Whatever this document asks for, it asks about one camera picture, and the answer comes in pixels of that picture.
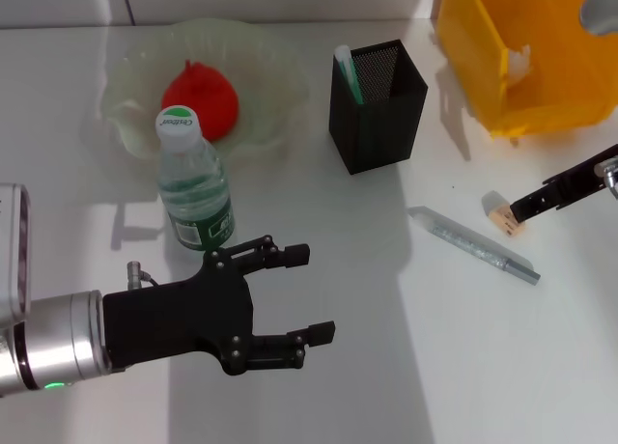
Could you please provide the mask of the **beige eraser white sleeve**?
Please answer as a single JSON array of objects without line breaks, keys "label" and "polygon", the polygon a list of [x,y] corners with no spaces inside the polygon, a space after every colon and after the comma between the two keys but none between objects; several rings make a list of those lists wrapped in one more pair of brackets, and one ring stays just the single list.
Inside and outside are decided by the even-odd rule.
[{"label": "beige eraser white sleeve", "polygon": [[513,237],[523,232],[525,223],[519,222],[510,204],[497,191],[490,191],[482,197],[485,214],[505,236]]}]

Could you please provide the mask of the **yellow plastic bin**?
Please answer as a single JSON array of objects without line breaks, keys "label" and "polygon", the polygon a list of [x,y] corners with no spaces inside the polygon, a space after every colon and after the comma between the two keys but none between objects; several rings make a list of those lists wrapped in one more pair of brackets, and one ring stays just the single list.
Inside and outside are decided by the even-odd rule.
[{"label": "yellow plastic bin", "polygon": [[[579,22],[584,0],[441,0],[437,35],[477,120],[494,137],[596,125],[618,106],[618,34]],[[508,50],[531,46],[507,85]]]}]

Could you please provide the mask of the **clear water bottle green label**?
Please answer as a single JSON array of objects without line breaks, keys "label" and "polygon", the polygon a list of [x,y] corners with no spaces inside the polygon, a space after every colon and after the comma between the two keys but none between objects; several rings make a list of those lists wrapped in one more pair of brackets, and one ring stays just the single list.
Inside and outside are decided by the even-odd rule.
[{"label": "clear water bottle green label", "polygon": [[202,133],[197,113],[173,105],[155,120],[160,141],[158,190],[179,243],[209,252],[235,230],[231,194],[216,149]]}]

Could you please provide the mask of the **white paper ball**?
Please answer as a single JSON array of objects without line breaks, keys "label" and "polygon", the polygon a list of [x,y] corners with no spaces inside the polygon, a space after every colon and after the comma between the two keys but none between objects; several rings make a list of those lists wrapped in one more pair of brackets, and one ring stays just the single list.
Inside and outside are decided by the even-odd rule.
[{"label": "white paper ball", "polygon": [[519,50],[508,50],[507,85],[509,87],[519,84],[531,70],[531,46],[529,44]]}]

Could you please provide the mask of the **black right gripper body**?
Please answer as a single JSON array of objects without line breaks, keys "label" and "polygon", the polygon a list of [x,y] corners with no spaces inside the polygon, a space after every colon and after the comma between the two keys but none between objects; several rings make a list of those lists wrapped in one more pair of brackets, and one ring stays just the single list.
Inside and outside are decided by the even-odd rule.
[{"label": "black right gripper body", "polygon": [[590,196],[605,188],[618,196],[618,144],[574,168],[572,190],[576,196]]}]

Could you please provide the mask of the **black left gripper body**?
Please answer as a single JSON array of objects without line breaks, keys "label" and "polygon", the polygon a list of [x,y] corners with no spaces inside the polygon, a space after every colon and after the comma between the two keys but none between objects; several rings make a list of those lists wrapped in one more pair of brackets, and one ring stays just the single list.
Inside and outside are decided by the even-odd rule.
[{"label": "black left gripper body", "polygon": [[102,299],[105,348],[114,371],[206,352],[228,375],[248,370],[253,305],[227,250],[204,255],[192,277]]}]

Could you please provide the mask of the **black mesh pen holder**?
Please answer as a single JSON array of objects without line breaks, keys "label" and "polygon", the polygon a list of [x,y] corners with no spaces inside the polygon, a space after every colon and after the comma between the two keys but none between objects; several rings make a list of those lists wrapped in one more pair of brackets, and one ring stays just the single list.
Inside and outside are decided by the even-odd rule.
[{"label": "black mesh pen holder", "polygon": [[364,102],[333,56],[328,130],[350,174],[411,156],[428,85],[399,40],[351,50]]}]

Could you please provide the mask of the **green glass fruit plate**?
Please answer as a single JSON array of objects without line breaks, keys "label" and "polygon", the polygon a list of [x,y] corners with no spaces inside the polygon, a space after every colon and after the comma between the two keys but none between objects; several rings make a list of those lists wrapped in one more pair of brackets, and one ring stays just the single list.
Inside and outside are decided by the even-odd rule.
[{"label": "green glass fruit plate", "polygon": [[167,25],[128,50],[102,95],[101,116],[133,157],[157,159],[155,117],[164,90],[186,61],[220,71],[239,97],[238,122],[214,145],[223,157],[282,143],[309,99],[297,55],[265,28],[215,18]]}]

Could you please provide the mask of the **green white pen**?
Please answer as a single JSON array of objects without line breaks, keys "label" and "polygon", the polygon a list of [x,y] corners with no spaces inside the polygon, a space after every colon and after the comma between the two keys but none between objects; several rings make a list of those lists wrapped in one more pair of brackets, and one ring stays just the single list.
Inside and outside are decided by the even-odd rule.
[{"label": "green white pen", "polygon": [[351,89],[351,93],[357,104],[362,104],[364,102],[363,96],[361,93],[355,65],[353,58],[351,56],[351,49],[345,45],[339,45],[334,50],[334,56],[338,65],[343,73],[344,77],[349,84]]}]

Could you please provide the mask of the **silver glitter pen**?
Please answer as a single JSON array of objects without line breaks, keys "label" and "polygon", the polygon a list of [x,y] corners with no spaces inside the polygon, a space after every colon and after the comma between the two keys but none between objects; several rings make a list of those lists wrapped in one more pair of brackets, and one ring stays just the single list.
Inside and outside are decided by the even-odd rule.
[{"label": "silver glitter pen", "polygon": [[465,253],[522,281],[536,286],[541,275],[524,257],[501,244],[425,206],[407,209],[415,223],[428,233],[465,251]]}]

